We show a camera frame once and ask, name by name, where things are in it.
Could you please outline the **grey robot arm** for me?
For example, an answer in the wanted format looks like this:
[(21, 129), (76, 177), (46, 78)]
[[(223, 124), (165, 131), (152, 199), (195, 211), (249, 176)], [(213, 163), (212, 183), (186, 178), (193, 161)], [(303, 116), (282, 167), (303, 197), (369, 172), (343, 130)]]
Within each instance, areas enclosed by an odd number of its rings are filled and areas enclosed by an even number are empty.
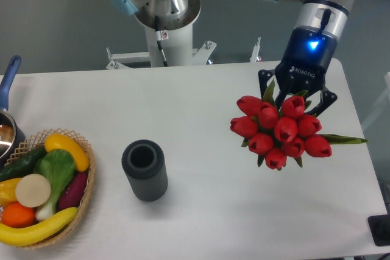
[[(200, 0), (109, 0), (120, 12), (135, 16), (144, 27), (153, 67), (201, 65), (210, 52), (193, 48), (193, 24), (200, 14)], [(281, 62), (275, 69), (258, 73), (260, 90), (275, 77), (280, 89), (275, 103), (287, 95), (304, 91), (319, 93), (319, 103), (310, 114), (320, 115), (336, 94), (325, 85), (325, 75), (354, 0), (268, 0), (299, 1), (302, 9)]]

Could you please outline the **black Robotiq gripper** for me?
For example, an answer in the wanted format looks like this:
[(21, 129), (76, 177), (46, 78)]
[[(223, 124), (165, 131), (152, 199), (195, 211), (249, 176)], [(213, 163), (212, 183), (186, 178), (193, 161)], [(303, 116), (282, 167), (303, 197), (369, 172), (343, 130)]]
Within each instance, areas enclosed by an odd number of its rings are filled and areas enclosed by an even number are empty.
[(312, 30), (294, 29), (283, 58), (275, 70), (261, 69), (258, 72), (261, 97), (264, 97), (268, 81), (275, 74), (283, 94), (296, 94), (306, 90), (310, 96), (321, 90), (320, 102), (310, 110), (312, 116), (321, 115), (338, 99), (325, 86), (325, 75), (337, 44), (336, 39), (319, 35)]

